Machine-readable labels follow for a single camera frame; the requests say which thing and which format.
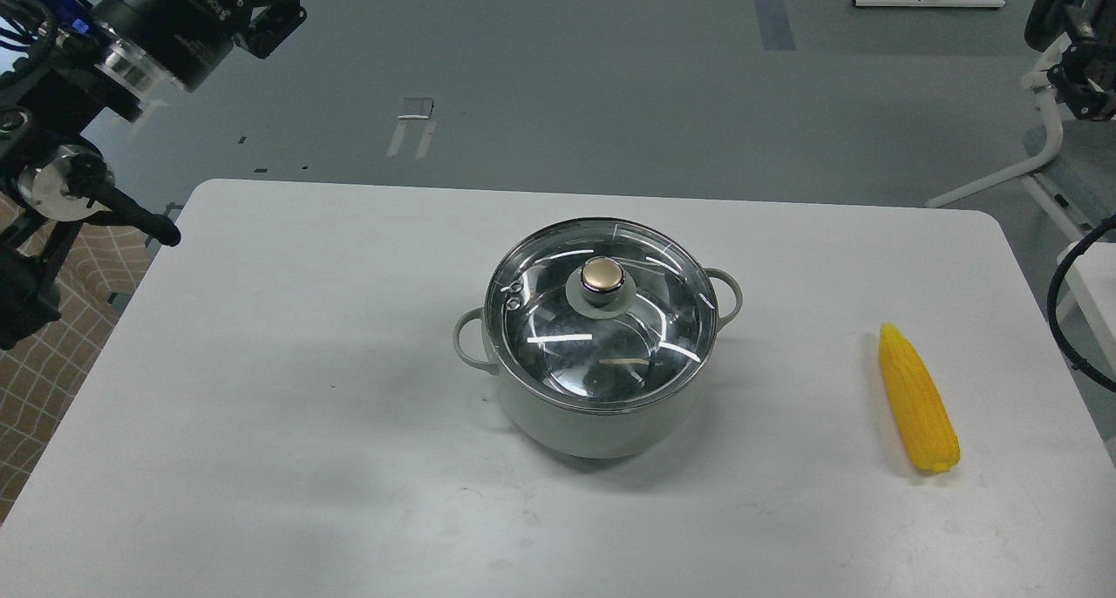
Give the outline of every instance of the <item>white pot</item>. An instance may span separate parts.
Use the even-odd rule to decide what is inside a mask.
[[[650,249],[662,253],[643,255]],[[725,316],[711,279],[735,297]],[[635,454],[677,428],[700,397],[692,380],[714,336],[742,305],[729,273],[619,220],[564,221],[533,233],[501,261],[485,300],[455,325],[458,356],[498,376],[500,403],[523,432],[587,459]],[[474,320],[483,326],[483,360],[461,347]]]

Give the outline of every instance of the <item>chair leg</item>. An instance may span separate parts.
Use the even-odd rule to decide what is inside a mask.
[[[1017,164],[1010,165],[1008,168],[990,174],[990,176],[981,177],[977,182],[970,182],[970,184],[962,185],[960,189],[950,190],[944,195],[933,197],[933,200],[926,201],[926,208],[940,209],[942,205],[952,204],[953,201],[969,197],[970,195],[974,195],[974,193],[980,193],[981,190],[992,189],[993,185],[1000,185],[1003,182],[1021,176],[1021,174],[1031,173],[1033,170],[1039,170],[1041,166],[1049,164],[1050,161],[1054,161],[1058,156],[1058,153],[1061,152],[1062,138],[1061,117],[1058,114],[1055,89],[1051,86],[1038,89],[1035,94],[1035,100],[1039,114],[1041,114],[1042,124],[1047,129],[1046,144],[1042,145],[1041,152],[1037,153],[1036,156],[1028,157],[1023,162],[1017,162]]]

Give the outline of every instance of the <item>pot lid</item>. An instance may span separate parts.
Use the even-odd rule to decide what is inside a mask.
[[[662,233],[583,218],[526,238],[493,273],[485,330],[503,366],[545,399],[624,411],[684,386],[712,349],[716,297]]]

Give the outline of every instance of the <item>pot handle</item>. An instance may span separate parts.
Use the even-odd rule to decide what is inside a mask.
[[[460,358],[462,363],[466,364],[469,367],[475,367],[481,372],[488,372],[491,375],[497,376],[500,373],[500,366],[498,364],[491,363],[490,360],[478,360],[469,356],[465,350],[461,348],[461,330],[470,321],[480,319],[483,314],[484,309],[477,308],[471,309],[471,311],[461,316],[461,319],[458,320],[458,325],[454,325],[453,327],[453,351],[458,353],[458,358]]]
[[[740,309],[743,308],[744,305],[744,295],[741,292],[740,284],[737,283],[735,277],[729,276],[729,273],[721,271],[721,269],[705,269],[705,276],[709,276],[710,280],[724,281],[725,284],[729,284],[729,289],[732,289],[732,296],[737,299],[737,306],[733,307],[732,312],[725,315],[724,317],[716,318],[716,331],[720,332],[725,325],[729,325],[730,321],[740,315]]]

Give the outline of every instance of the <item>chair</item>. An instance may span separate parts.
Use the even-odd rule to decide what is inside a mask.
[[[1108,184],[1116,165],[1104,164],[1112,158],[1109,144],[1116,133],[1099,125],[1116,114],[1116,0],[1036,0],[1024,38],[1033,49],[1042,50],[1020,81],[1035,94],[1042,118],[1041,128],[1024,138],[1031,157],[933,197],[926,208],[942,208],[1020,180],[1058,229],[1077,241],[1089,225],[1116,212],[1116,187]],[[1081,124],[1069,122],[1065,126],[1059,103],[1065,103]],[[1067,134],[1080,141],[1072,144],[1075,162],[1052,165],[1064,152]]]

